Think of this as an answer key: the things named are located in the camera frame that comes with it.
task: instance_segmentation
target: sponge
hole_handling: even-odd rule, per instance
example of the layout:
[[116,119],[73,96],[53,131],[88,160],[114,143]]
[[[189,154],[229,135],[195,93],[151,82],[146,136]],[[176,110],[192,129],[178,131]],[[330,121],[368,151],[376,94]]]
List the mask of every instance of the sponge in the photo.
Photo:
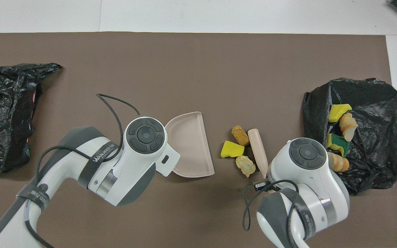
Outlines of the sponge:
[[220,153],[221,157],[239,157],[243,155],[244,146],[233,143],[231,141],[225,141],[223,144],[222,152]]
[[347,155],[349,145],[350,143],[347,142],[343,137],[331,133],[327,134],[326,148],[340,151],[342,157]]
[[351,109],[352,107],[349,104],[332,104],[329,113],[329,122],[337,122],[345,112]]

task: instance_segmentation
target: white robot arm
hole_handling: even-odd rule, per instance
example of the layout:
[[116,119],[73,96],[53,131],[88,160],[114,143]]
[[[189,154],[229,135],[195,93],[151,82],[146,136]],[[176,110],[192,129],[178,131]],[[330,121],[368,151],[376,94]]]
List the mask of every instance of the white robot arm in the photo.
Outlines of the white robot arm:
[[120,148],[97,129],[77,127],[68,132],[60,146],[87,156],[58,149],[50,157],[39,173],[39,182],[36,184],[33,179],[32,184],[26,185],[0,220],[0,248],[39,248],[41,244],[48,247],[46,242],[40,242],[36,223],[65,179],[75,179],[114,206],[121,206],[136,200],[156,171],[168,176],[180,158],[167,144],[164,126],[151,117],[131,121],[123,140],[123,151],[108,160]]
[[257,209],[258,224],[278,248],[307,248],[305,239],[348,215],[348,191],[315,140],[288,141],[269,165],[268,179],[297,185],[276,184],[281,190],[264,196]]

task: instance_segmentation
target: black plastic bag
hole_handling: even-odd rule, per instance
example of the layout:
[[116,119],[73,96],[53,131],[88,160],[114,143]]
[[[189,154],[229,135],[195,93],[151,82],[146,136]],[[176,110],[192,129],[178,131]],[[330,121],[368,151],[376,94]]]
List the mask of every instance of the black plastic bag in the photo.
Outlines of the black plastic bag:
[[340,78],[326,83],[303,101],[304,135],[324,146],[332,125],[331,104],[350,104],[358,123],[346,158],[350,167],[338,176],[349,192],[393,187],[397,180],[397,91],[377,80]]
[[27,139],[42,94],[40,82],[60,68],[56,63],[0,67],[0,173],[29,161]]

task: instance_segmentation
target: black strap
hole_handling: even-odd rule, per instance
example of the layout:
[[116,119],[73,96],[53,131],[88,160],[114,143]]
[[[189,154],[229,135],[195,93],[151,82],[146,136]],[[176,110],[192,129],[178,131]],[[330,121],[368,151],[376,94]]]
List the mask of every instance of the black strap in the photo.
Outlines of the black strap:
[[279,193],[271,193],[262,198],[257,212],[263,215],[271,226],[274,233],[282,243],[283,247],[296,248],[291,232],[288,232],[286,223],[288,212],[283,198]]
[[303,222],[304,226],[304,239],[308,239],[315,235],[315,220],[313,219],[312,213],[309,210],[309,207],[304,202],[303,198],[293,189],[284,188],[280,190],[280,193],[285,195],[293,204],[295,204],[296,210],[299,214],[299,218]]
[[36,205],[38,205],[38,207],[41,208],[41,212],[43,212],[50,203],[49,195],[47,195],[47,193],[39,187],[31,184],[25,185],[16,195],[16,197],[21,197],[33,201]]
[[113,141],[110,141],[95,152],[79,175],[78,184],[84,188],[88,188],[90,180],[93,178],[99,166],[101,166],[101,163],[104,162],[109,154],[111,154],[116,148],[118,148],[118,146]]

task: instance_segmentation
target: brown table surface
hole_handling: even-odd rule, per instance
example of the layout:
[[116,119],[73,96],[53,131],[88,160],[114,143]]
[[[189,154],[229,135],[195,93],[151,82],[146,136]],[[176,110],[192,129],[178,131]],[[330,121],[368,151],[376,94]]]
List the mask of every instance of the brown table surface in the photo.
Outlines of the brown table surface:
[[[303,135],[306,91],[339,77],[390,83],[384,36],[0,33],[0,66],[50,62],[63,69],[43,83],[30,162],[0,175],[0,218],[33,176],[42,151],[71,128],[92,125],[119,142],[115,119],[96,93],[124,99],[162,123],[202,112],[215,169],[199,179],[156,173],[125,207],[67,180],[38,223],[39,234],[56,247],[272,247],[255,216],[249,232],[241,226],[242,190],[252,179],[234,159],[220,158],[224,141],[233,140],[231,128],[258,128],[270,162],[287,140]],[[135,117],[130,108],[112,105],[124,125]],[[397,247],[397,183],[351,196],[349,217],[307,242]]]

